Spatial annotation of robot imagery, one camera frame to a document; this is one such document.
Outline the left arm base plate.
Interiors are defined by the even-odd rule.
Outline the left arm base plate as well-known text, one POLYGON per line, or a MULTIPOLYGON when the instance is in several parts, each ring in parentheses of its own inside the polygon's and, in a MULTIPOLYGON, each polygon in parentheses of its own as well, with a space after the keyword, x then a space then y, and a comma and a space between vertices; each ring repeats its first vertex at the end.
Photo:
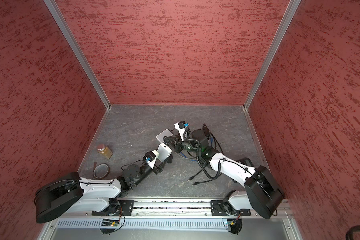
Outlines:
POLYGON ((100 212, 92 211, 92 216, 130 216, 134 207, 134 200, 110 199, 109 205, 100 212))

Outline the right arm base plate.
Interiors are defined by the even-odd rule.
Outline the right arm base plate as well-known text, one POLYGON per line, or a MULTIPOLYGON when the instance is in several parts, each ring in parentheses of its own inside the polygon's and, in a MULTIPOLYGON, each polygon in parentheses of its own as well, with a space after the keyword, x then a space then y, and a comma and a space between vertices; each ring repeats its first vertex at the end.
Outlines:
POLYGON ((228 201, 223 200, 211 200, 211 213, 214 217, 248 217, 251 216, 251 211, 249 209, 234 209, 228 201))

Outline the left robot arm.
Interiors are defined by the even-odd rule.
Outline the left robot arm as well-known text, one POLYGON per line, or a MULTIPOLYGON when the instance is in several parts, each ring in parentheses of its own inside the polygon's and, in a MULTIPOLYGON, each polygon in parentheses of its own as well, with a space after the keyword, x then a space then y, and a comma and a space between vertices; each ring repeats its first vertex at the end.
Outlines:
POLYGON ((121 175, 113 180, 89 180, 80 177, 78 172, 71 172, 36 191, 36 222, 47 223, 65 213, 109 212, 118 198, 125 197, 151 173, 162 172, 172 160, 173 155, 170 155, 163 161, 156 160, 153 168, 141 166, 134 177, 121 175))

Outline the white switch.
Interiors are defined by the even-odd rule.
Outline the white switch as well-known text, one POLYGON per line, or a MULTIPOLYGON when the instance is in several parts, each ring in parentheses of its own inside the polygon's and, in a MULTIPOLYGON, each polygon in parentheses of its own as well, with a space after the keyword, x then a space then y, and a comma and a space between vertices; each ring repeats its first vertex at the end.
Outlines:
POLYGON ((161 162, 164 162, 172 154, 171 148, 168 147, 165 143, 161 143, 159 145, 157 152, 159 153, 158 159, 161 162))
POLYGON ((173 133, 169 129, 165 129, 156 136, 156 139, 161 144, 164 142, 164 137, 171 137, 171 136, 173 136, 173 133))

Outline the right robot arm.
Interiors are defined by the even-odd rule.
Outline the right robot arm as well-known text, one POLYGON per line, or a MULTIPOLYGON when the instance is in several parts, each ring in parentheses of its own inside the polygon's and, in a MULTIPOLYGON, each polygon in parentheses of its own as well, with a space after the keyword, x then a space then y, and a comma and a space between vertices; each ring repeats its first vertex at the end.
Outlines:
POLYGON ((254 167, 249 158, 240 161, 228 158, 207 126, 194 131, 188 125, 176 129, 179 134, 168 137, 166 142, 178 154, 188 152, 209 182, 225 175, 243 186, 244 191, 233 190, 225 197, 228 213, 252 209, 264 219, 278 215, 285 193, 266 167, 254 167))

